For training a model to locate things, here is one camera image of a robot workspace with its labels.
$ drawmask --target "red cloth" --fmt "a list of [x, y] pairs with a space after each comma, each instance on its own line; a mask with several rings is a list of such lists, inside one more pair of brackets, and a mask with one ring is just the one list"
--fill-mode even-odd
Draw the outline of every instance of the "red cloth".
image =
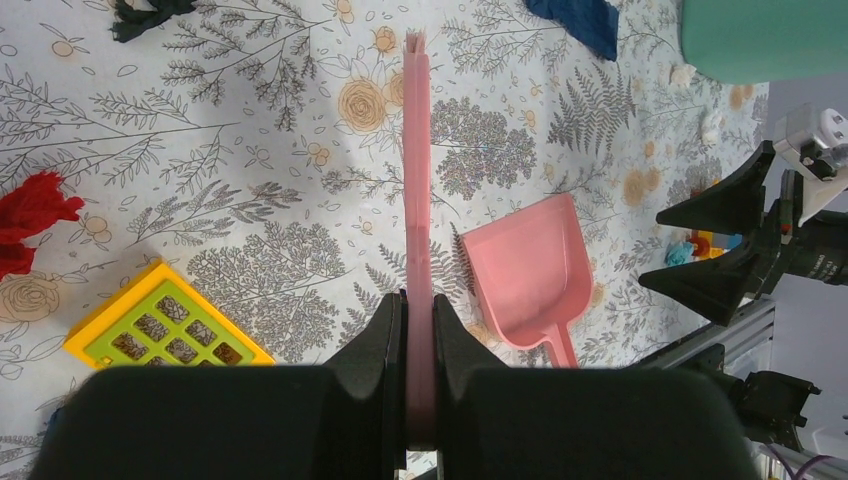
[[58, 173], [41, 172], [0, 198], [0, 279], [9, 273], [30, 272], [35, 249], [25, 247], [21, 240], [59, 220], [79, 220], [76, 212], [85, 202], [79, 197], [66, 200], [59, 191], [61, 183]]

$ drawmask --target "table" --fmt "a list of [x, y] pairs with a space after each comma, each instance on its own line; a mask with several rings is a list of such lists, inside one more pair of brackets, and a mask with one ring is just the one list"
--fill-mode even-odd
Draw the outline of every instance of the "table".
[[456, 239], [555, 192], [577, 200], [594, 267], [581, 365], [628, 364], [703, 323], [636, 279], [676, 235], [656, 212], [753, 151], [768, 86], [670, 86], [677, 2], [617, 2], [617, 63], [514, 0], [200, 0], [127, 44], [106, 31], [112, 2], [0, 7], [0, 189], [50, 169], [86, 201], [28, 240], [32, 274], [0, 283], [0, 478], [24, 478], [91, 373], [60, 349], [68, 329], [156, 258], [284, 363], [325, 360], [404, 284], [407, 28], [429, 33], [435, 289], [475, 337], [548, 364], [482, 326]]

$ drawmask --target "square hole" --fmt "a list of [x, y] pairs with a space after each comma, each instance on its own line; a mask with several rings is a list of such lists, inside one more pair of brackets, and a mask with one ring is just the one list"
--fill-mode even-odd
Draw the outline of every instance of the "square hole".
[[233, 347], [227, 345], [226, 342], [221, 342], [220, 345], [215, 347], [215, 350], [212, 351], [212, 355], [215, 355], [219, 360], [227, 365], [236, 365], [242, 359], [242, 356], [239, 355], [237, 351], [233, 350]]
[[170, 295], [166, 295], [162, 297], [162, 300], [156, 302], [156, 308], [177, 325], [188, 318], [188, 309]]
[[168, 327], [162, 325], [159, 320], [156, 320], [156, 317], [149, 313], [142, 315], [133, 325], [154, 342], [158, 342], [168, 336]]
[[191, 325], [186, 327], [186, 333], [191, 335], [191, 338], [197, 340], [197, 343], [204, 347], [208, 347], [218, 338], [218, 335], [215, 335], [215, 332], [209, 330], [209, 327], [200, 320], [191, 322]]
[[181, 338], [171, 340], [171, 343], [165, 347], [165, 350], [183, 363], [191, 363], [194, 357], [197, 356], [197, 352]]
[[147, 365], [150, 367], [164, 367], [168, 365], [168, 362], [166, 362], [162, 357], [153, 357], [149, 362], [147, 362]]
[[112, 340], [112, 346], [133, 360], [138, 360], [147, 353], [147, 347], [127, 332], [118, 335], [117, 338]]

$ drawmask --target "yellow toy block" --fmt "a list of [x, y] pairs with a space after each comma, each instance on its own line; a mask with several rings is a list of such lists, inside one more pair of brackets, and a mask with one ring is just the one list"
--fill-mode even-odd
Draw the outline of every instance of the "yellow toy block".
[[113, 365], [273, 365], [274, 359], [158, 260], [68, 333], [65, 350]]

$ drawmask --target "dustpan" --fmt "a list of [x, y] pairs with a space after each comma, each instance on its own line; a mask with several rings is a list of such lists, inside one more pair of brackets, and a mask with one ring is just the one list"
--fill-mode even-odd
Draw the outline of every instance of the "dustpan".
[[462, 237], [486, 325], [518, 349], [545, 343], [577, 367], [568, 328], [592, 297], [592, 268], [574, 208], [559, 194]]

